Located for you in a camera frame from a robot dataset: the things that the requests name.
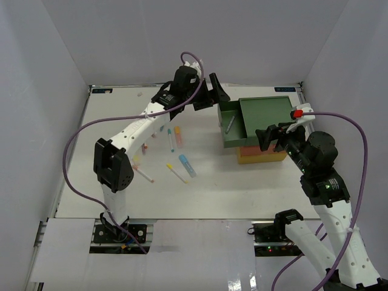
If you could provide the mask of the green top drawer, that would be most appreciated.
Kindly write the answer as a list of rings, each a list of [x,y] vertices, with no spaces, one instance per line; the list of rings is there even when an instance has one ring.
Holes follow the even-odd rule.
[[[236,116],[236,119],[229,133],[225,134],[225,129],[233,115]],[[245,146],[247,133],[239,101],[220,102],[218,104],[218,120],[222,144],[225,149]]]

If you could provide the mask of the purple pen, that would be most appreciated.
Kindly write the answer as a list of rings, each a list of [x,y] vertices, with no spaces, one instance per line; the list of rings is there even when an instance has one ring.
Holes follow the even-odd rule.
[[[236,119],[236,116],[233,115],[233,116],[231,117],[231,119],[230,119],[230,121],[229,121],[229,123],[228,123],[226,129],[225,129],[225,134],[228,134],[228,133],[229,133],[229,131],[230,131],[230,129],[231,129],[231,127],[232,127],[232,125],[233,125],[235,119]]]

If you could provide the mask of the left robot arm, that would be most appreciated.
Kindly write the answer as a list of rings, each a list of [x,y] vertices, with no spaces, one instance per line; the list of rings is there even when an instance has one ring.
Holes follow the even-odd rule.
[[[202,110],[230,100],[215,73],[209,76],[211,89],[198,73],[199,69],[192,66],[180,66],[174,79],[163,84],[148,103],[143,111],[144,118],[129,124],[109,140],[97,140],[93,171],[101,184],[104,204],[108,208],[100,218],[112,240],[121,242],[128,235],[125,189],[134,178],[130,159],[136,151],[160,127],[184,110],[184,102],[191,104],[194,110]]]

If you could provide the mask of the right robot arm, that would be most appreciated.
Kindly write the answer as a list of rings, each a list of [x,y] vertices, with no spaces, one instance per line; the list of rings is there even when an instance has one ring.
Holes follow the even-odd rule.
[[[285,150],[300,169],[302,190],[320,217],[332,249],[308,230],[295,209],[276,214],[274,236],[298,246],[324,280],[324,290],[387,290],[387,280],[374,268],[360,231],[352,224],[355,211],[350,195],[333,167],[338,155],[334,138],[326,132],[306,136],[303,126],[289,132],[289,127],[281,123],[256,130],[259,147],[267,150],[275,141],[275,150]]]

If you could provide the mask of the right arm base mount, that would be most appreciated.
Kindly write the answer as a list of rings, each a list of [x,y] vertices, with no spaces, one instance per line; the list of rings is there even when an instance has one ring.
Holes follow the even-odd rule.
[[[273,223],[253,224],[247,230],[253,237],[256,257],[297,256],[299,251],[288,239],[281,238]]]

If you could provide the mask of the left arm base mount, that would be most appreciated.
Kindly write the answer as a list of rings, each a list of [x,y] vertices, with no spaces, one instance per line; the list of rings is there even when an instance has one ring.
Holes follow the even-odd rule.
[[[110,224],[104,218],[104,213],[100,214],[100,222],[95,224],[90,246],[90,253],[104,254],[144,254],[139,245],[145,251],[149,250],[145,244],[147,242],[147,224],[133,224],[127,218],[121,227],[127,233]]]

